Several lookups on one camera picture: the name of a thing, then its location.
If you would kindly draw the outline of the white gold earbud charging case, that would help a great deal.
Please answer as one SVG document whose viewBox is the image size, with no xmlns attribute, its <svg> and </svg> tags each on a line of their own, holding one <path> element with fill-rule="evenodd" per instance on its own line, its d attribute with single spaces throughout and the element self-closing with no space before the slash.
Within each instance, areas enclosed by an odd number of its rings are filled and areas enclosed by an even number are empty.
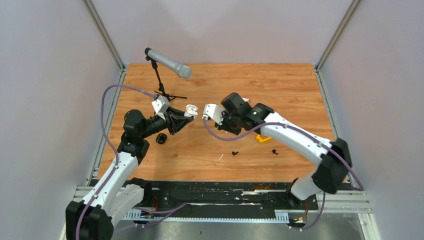
<svg viewBox="0 0 424 240">
<path fill-rule="evenodd" d="M 196 105 L 193 104 L 187 104 L 185 106 L 185 112 L 184 112 L 184 116 L 185 117 L 191 117 L 191 118 L 196 118 L 199 114 L 198 114 L 198 107 Z"/>
</svg>

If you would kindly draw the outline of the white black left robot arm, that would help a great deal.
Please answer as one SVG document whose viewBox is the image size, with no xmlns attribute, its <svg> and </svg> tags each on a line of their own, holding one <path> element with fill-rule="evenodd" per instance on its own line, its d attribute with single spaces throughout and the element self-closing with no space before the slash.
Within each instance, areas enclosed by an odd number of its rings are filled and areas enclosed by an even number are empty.
<svg viewBox="0 0 424 240">
<path fill-rule="evenodd" d="M 171 106 L 158 110 L 150 118 L 137 109 L 125 114 L 124 132 L 111 165 L 82 200 L 71 201 L 65 209 L 66 239 L 110 240 L 117 223 L 132 207 L 152 203 L 148 181 L 133 178 L 125 184 L 147 154 L 150 144 L 146 138 L 165 129 L 174 135 L 198 116 L 198 107 L 191 104 L 184 111 Z"/>
</svg>

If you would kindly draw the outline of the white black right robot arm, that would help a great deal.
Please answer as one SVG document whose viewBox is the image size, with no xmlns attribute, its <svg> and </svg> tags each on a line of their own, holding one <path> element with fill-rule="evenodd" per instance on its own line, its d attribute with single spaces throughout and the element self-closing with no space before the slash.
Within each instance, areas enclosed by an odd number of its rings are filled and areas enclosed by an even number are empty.
<svg viewBox="0 0 424 240">
<path fill-rule="evenodd" d="M 213 120 L 217 130 L 235 135 L 235 139 L 255 132 L 270 137 L 295 150 L 316 166 L 316 170 L 296 178 L 285 195 L 286 204 L 298 209 L 308 197 L 323 192 L 336 194 L 352 170 L 349 145 L 342 138 L 330 140 L 293 124 L 271 107 L 257 103 L 251 106 L 238 93 L 232 92 L 220 103 L 206 104 L 204 121 Z"/>
</svg>

